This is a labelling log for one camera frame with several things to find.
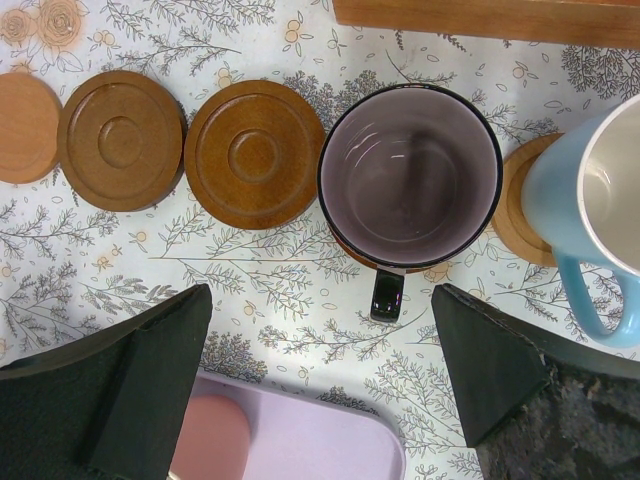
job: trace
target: wooden board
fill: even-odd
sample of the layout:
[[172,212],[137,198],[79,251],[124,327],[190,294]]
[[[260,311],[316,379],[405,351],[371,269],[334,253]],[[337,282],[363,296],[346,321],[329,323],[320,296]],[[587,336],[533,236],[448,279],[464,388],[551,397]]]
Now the wooden board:
[[640,0],[333,0],[338,23],[640,49]]

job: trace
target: wooden coaster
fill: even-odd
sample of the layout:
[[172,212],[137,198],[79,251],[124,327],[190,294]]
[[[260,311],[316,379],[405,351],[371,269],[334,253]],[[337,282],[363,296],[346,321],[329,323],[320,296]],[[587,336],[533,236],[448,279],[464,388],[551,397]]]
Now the wooden coaster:
[[527,222],[522,212],[520,196],[522,184],[533,163],[561,136],[561,133],[554,133],[538,137],[511,154],[504,164],[500,203],[491,220],[493,229],[509,250],[530,263],[545,267],[556,266],[551,246]]
[[101,73],[62,110],[60,164],[96,207],[129,212],[159,202],[179,180],[186,121],[171,94],[133,72]]
[[0,75],[0,180],[34,182],[55,166],[60,100],[26,73]]
[[251,80],[216,93],[187,134],[187,179],[202,206],[238,228],[272,228],[316,196],[325,138],[313,108],[293,90]]

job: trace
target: mug handle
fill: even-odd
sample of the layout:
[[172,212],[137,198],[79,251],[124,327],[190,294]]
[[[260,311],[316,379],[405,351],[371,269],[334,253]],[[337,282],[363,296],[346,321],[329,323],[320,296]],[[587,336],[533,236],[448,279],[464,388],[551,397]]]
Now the mug handle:
[[553,251],[553,256],[571,310],[585,333],[607,347],[628,348],[640,344],[640,280],[619,270],[613,272],[620,285],[624,305],[620,323],[610,331],[593,306],[580,271],[580,262],[557,250]]
[[371,300],[371,319],[378,322],[395,323],[400,317],[404,271],[389,271],[378,268]]

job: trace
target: tablecloth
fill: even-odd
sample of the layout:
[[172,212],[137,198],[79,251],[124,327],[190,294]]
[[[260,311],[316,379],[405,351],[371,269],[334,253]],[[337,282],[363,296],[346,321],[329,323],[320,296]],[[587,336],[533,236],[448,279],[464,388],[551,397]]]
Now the tablecloth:
[[[0,8],[0,72],[30,72],[63,103],[91,76],[128,69],[165,86],[191,119],[220,89],[265,78],[304,96],[328,129],[368,93],[429,82],[470,99],[506,155],[640,91],[635,51],[339,26],[329,0],[24,0]],[[287,225],[242,231],[209,216],[186,178],[152,208],[111,213],[79,198],[56,168],[29,185],[0,184],[0,245],[0,364],[206,282],[214,315],[203,368],[381,415],[404,442],[407,479],[481,478],[464,448],[434,326],[436,284],[452,282],[600,348],[577,325],[557,272],[520,260],[491,228],[457,257],[407,277],[395,325],[369,320],[375,272],[334,242],[317,202]],[[595,266],[585,275],[602,318],[615,325],[615,279]],[[637,350],[611,353],[633,358]]]

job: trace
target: mug rim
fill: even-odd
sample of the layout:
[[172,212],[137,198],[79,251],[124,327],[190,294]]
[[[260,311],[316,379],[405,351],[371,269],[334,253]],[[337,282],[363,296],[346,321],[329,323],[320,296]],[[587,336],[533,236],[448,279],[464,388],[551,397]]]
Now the mug rim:
[[[469,236],[469,238],[464,241],[461,245],[459,245],[458,247],[456,247],[455,249],[453,249],[451,252],[446,253],[445,255],[442,255],[438,258],[435,258],[433,260],[429,260],[426,262],[416,262],[416,263],[392,263],[392,262],[388,262],[386,260],[382,260],[380,258],[376,258],[364,251],[362,251],[361,249],[359,249],[358,247],[356,247],[355,245],[353,245],[353,243],[347,239],[342,232],[338,229],[338,227],[336,226],[335,222],[332,220],[331,216],[329,215],[329,211],[327,209],[325,200],[324,200],[324,195],[322,193],[322,165],[324,164],[324,159],[325,159],[325,153],[327,150],[327,147],[329,146],[329,142],[331,141],[331,138],[333,137],[333,134],[335,133],[336,129],[338,128],[338,126],[340,124],[342,124],[342,122],[345,120],[345,118],[356,108],[358,108],[361,104],[363,104],[364,102],[366,102],[367,100],[377,96],[377,95],[381,95],[384,94],[386,92],[392,91],[392,90],[398,90],[401,88],[422,88],[425,90],[432,90],[434,92],[438,92],[438,93],[442,93],[445,95],[448,95],[449,97],[453,98],[454,100],[457,100],[459,103],[461,103],[462,105],[464,105],[469,111],[471,111],[471,113],[473,113],[475,115],[475,117],[480,121],[480,123],[482,124],[482,126],[485,128],[487,134],[489,135],[489,138],[491,140],[491,143],[493,145],[493,150],[495,153],[495,158],[496,158],[496,166],[497,166],[497,175],[496,175],[496,192],[493,196],[493,200],[491,201],[491,205],[489,207],[489,209],[487,210],[487,213],[485,215],[485,218],[482,220],[482,222],[480,223],[480,226],[478,227],[478,229]],[[495,132],[493,131],[493,129],[491,128],[491,125],[489,125],[489,122],[487,121],[487,119],[484,117],[484,115],[482,115],[482,113],[480,112],[480,110],[478,110],[469,100],[467,100],[466,98],[462,97],[461,95],[449,90],[448,88],[444,88],[444,87],[439,87],[437,85],[430,85],[430,84],[425,84],[425,83],[398,83],[395,85],[390,85],[384,88],[381,88],[380,90],[376,90],[373,93],[370,93],[369,95],[361,98],[359,101],[357,101],[356,103],[354,103],[351,107],[349,107],[341,116],[340,118],[338,118],[338,120],[333,124],[333,126],[331,127],[331,130],[329,130],[329,133],[327,134],[327,138],[324,142],[324,145],[322,146],[322,151],[320,152],[320,160],[318,162],[318,171],[317,171],[317,187],[318,187],[318,201],[320,203],[320,208],[322,209],[322,213],[324,214],[324,217],[327,221],[327,223],[329,224],[329,227],[331,228],[331,230],[334,232],[335,235],[337,235],[339,237],[339,239],[344,242],[344,244],[349,247],[350,249],[352,249],[355,253],[357,253],[358,255],[372,261],[373,263],[375,263],[378,266],[385,266],[385,267],[391,267],[391,268],[399,268],[399,269],[414,269],[414,268],[427,268],[427,267],[432,267],[434,265],[437,265],[439,263],[442,263],[446,260],[449,260],[452,257],[455,257],[458,253],[462,252],[463,250],[465,250],[467,247],[469,247],[469,245],[471,245],[479,236],[480,234],[485,230],[485,228],[487,227],[487,225],[489,224],[489,222],[491,221],[491,218],[493,217],[493,214],[495,213],[495,210],[498,206],[498,201],[500,200],[500,194],[502,193],[502,175],[503,175],[503,159],[502,159],[502,152],[500,150],[500,144],[498,143],[498,139],[496,137]]]
[[576,187],[577,187],[576,200],[578,202],[578,212],[580,212],[580,220],[582,221],[582,225],[587,231],[587,235],[589,236],[591,241],[595,244],[598,251],[602,255],[604,255],[607,258],[607,260],[609,260],[611,263],[613,263],[616,267],[620,268],[621,270],[624,270],[625,272],[635,276],[640,276],[640,270],[632,267],[626,262],[623,262],[611,250],[609,250],[606,247],[606,245],[602,243],[602,241],[596,234],[595,229],[593,228],[593,225],[591,225],[591,221],[589,220],[589,216],[587,215],[587,208],[584,201],[584,178],[586,176],[587,163],[589,163],[589,157],[591,156],[591,153],[593,152],[593,148],[595,147],[598,140],[600,140],[600,137],[602,136],[604,131],[623,112],[625,112],[627,109],[629,109],[630,107],[632,107],[638,102],[640,102],[640,94],[635,95],[625,100],[624,102],[622,102],[620,105],[614,108],[611,112],[609,112],[609,114],[605,116],[604,120],[602,120],[600,125],[598,125],[596,130],[591,135],[591,138],[589,138],[589,142],[587,143],[587,146],[582,152],[582,158],[580,159],[580,167],[578,168],[578,178],[576,182]]

